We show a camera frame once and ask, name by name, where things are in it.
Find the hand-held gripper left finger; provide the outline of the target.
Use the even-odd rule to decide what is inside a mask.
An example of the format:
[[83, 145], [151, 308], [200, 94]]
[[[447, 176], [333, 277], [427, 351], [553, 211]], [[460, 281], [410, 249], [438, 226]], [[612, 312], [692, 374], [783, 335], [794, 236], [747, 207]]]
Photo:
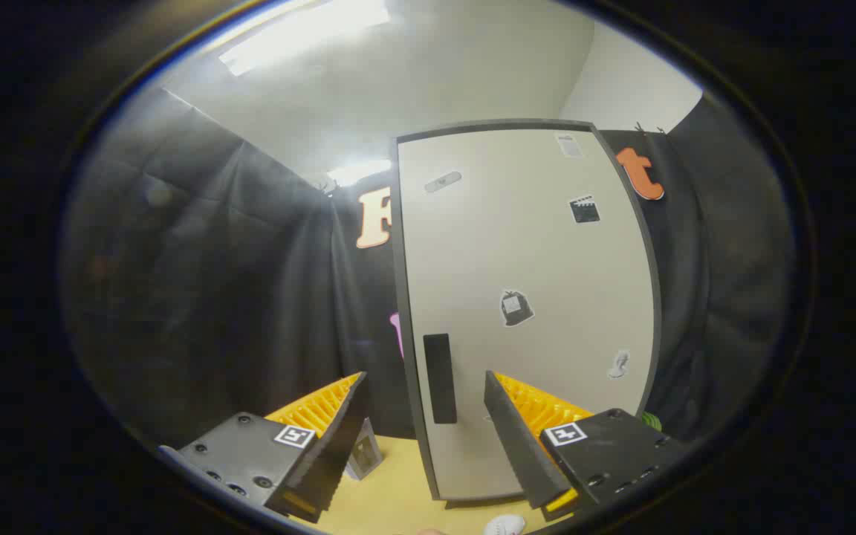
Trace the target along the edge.
[[315, 524], [329, 509], [369, 411], [365, 372], [261, 416], [238, 412], [175, 453], [200, 490], [262, 524]]

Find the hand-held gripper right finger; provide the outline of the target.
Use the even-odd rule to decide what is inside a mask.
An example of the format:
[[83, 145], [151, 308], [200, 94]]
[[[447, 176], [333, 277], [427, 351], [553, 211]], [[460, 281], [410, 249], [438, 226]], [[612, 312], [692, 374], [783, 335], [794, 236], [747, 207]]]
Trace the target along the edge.
[[625, 410], [590, 413], [493, 370], [484, 403], [524, 498], [548, 521], [623, 504], [687, 453]]

